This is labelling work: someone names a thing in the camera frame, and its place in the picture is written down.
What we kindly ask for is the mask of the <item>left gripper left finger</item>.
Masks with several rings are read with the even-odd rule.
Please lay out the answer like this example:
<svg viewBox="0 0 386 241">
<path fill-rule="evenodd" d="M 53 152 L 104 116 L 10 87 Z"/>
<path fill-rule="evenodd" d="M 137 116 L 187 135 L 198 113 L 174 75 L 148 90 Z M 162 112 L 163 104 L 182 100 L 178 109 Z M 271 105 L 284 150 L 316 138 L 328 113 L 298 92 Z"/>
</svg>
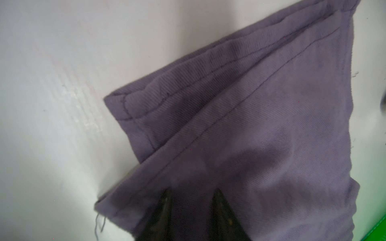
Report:
<svg viewBox="0 0 386 241">
<path fill-rule="evenodd" d="M 142 233 L 136 241 L 171 241 L 172 193 L 166 189 Z"/>
</svg>

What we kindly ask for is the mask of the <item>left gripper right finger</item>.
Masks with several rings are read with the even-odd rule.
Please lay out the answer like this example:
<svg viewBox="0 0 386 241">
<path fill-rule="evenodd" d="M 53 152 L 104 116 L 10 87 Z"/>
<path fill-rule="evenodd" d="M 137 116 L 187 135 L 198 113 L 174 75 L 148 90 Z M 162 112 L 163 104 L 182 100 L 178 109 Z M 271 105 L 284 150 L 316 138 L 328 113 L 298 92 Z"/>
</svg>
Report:
<svg viewBox="0 0 386 241">
<path fill-rule="evenodd" d="M 220 189 L 214 192 L 212 207 L 213 241 L 251 241 Z"/>
</svg>

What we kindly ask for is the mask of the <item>purple trousers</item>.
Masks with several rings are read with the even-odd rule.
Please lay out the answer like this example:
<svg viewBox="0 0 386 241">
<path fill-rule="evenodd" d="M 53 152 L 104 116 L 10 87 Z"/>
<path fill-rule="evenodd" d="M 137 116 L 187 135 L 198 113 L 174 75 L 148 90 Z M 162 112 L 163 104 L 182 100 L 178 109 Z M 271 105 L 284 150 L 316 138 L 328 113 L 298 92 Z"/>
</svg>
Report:
<svg viewBox="0 0 386 241">
<path fill-rule="evenodd" d="M 211 241 L 220 189 L 252 241 L 352 240 L 357 6 L 301 1 L 106 96 L 139 166 L 95 211 L 139 237 L 166 199 L 174 241 Z"/>
</svg>

